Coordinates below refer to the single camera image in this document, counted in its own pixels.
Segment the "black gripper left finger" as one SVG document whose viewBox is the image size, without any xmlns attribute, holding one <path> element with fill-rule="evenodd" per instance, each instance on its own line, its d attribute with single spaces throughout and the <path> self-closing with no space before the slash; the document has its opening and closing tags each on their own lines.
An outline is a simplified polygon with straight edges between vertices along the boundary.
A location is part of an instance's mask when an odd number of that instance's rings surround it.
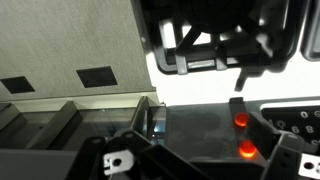
<svg viewBox="0 0 320 180">
<path fill-rule="evenodd" d="M 107 140 L 86 139 L 65 180 L 109 180 L 125 173 L 131 180 L 211 180 L 204 172 L 162 145 L 152 145 L 136 131 Z"/>
</svg>

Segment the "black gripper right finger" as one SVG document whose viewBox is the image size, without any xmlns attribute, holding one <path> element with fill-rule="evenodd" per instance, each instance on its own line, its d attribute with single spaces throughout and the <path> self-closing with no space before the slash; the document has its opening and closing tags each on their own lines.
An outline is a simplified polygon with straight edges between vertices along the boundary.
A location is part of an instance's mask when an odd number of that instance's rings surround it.
<svg viewBox="0 0 320 180">
<path fill-rule="evenodd" d="M 302 155 L 319 156 L 319 146 L 276 129 L 260 114 L 249 113 L 248 139 L 267 161 L 260 180 L 299 180 Z"/>
</svg>

